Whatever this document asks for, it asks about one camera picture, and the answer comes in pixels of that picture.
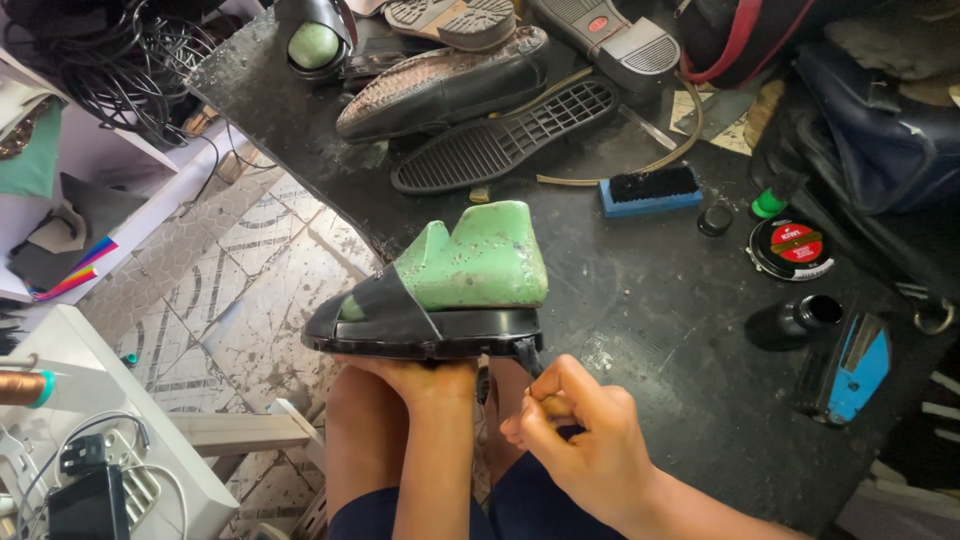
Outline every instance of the black sandal on last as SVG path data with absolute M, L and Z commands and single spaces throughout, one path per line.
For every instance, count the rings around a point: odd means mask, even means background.
M 324 302 L 302 342 L 399 360 L 508 356 L 534 377 L 546 267 L 524 203 L 467 209 L 453 233 L 427 225 L 395 262 Z

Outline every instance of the small black bottle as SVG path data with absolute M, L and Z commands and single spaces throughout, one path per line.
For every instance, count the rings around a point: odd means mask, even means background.
M 843 307 L 817 294 L 761 309 L 747 318 L 744 332 L 764 351 L 793 351 L 830 333 L 842 319 Z

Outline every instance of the red logo on sole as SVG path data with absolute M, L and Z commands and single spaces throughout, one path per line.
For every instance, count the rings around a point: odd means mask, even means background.
M 601 30 L 605 26 L 607 26 L 607 17 L 597 17 L 590 21 L 590 24 L 589 26 L 587 26 L 587 29 L 590 30 L 591 32 L 596 32 L 598 30 Z

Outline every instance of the hand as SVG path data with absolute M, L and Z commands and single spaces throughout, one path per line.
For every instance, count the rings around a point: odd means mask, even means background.
M 529 450 L 570 499 L 621 532 L 637 520 L 655 518 L 637 515 L 654 511 L 658 470 L 626 390 L 601 387 L 576 358 L 562 355 L 534 381 L 522 407 L 500 431 Z M 570 423 L 570 417 L 587 431 L 564 441 L 556 426 Z
M 335 360 L 369 371 L 399 394 L 408 409 L 449 401 L 472 402 L 476 393 L 477 361 L 432 363 L 366 356 L 335 356 Z

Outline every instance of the black sole with grid pattern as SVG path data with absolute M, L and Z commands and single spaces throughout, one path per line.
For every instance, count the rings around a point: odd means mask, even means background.
M 432 195 L 498 178 L 555 138 L 616 109 L 616 85 L 581 79 L 540 98 L 532 107 L 478 118 L 438 135 L 394 166 L 394 187 Z

